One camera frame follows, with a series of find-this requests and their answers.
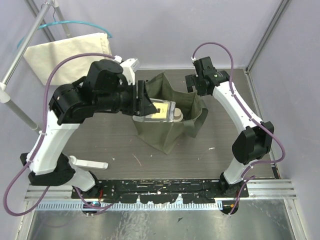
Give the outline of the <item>clear bottle with dark cap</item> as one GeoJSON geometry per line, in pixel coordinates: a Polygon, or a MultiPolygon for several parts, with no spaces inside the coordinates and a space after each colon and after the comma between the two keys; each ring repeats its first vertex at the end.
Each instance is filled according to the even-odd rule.
{"type": "Polygon", "coordinates": [[[147,116],[133,116],[132,120],[140,123],[172,123],[176,102],[170,100],[151,98],[157,112],[147,116]]]}

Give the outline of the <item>olive green canvas bag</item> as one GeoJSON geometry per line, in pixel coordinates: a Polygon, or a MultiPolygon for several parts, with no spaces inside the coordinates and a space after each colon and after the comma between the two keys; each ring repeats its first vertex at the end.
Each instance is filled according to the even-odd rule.
{"type": "Polygon", "coordinates": [[[195,92],[174,90],[163,72],[146,83],[146,90],[152,99],[175,102],[183,118],[178,122],[141,122],[134,116],[132,121],[141,140],[168,155],[182,135],[197,136],[209,113],[204,100],[195,92]]]}

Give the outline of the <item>cream bottle with beige cap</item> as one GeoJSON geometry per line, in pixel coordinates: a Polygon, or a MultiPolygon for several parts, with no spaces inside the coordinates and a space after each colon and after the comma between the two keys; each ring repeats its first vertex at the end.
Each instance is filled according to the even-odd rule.
{"type": "Polygon", "coordinates": [[[174,109],[173,122],[178,123],[178,122],[182,122],[183,120],[184,120],[184,115],[182,111],[176,107],[174,109]]]}

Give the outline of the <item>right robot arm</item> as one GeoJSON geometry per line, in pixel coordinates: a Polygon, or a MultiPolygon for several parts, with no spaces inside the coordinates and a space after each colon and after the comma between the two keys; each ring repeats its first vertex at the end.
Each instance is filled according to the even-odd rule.
{"type": "Polygon", "coordinates": [[[221,195],[231,197],[243,184],[245,170],[270,152],[272,137],[268,132],[274,132],[274,125],[262,121],[250,109],[230,82],[229,74],[216,70],[210,57],[192,61],[195,73],[185,77],[187,91],[196,91],[201,97],[213,96],[226,110],[238,132],[231,147],[233,159],[221,173],[217,187],[221,195]]]}

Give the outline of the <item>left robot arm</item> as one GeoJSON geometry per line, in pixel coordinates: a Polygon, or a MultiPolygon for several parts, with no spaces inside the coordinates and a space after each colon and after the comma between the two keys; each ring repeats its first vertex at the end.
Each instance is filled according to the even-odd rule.
{"type": "Polygon", "coordinates": [[[143,80],[136,80],[139,60],[122,63],[102,59],[94,61],[87,75],[59,86],[45,99],[44,126],[33,149],[20,156],[29,167],[33,186],[73,186],[88,198],[99,195],[101,185],[88,170],[74,164],[63,153],[65,145],[79,126],[95,113],[144,117],[154,114],[143,80]]]}

